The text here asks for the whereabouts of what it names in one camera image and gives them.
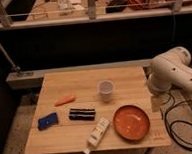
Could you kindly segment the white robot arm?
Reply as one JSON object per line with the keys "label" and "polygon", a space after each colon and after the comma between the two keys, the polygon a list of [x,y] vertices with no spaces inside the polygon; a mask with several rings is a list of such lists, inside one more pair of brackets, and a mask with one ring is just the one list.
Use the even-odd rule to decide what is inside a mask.
{"label": "white robot arm", "polygon": [[192,94],[191,54],[185,47],[174,47],[150,60],[151,74],[147,87],[153,95],[161,95],[174,84]]}

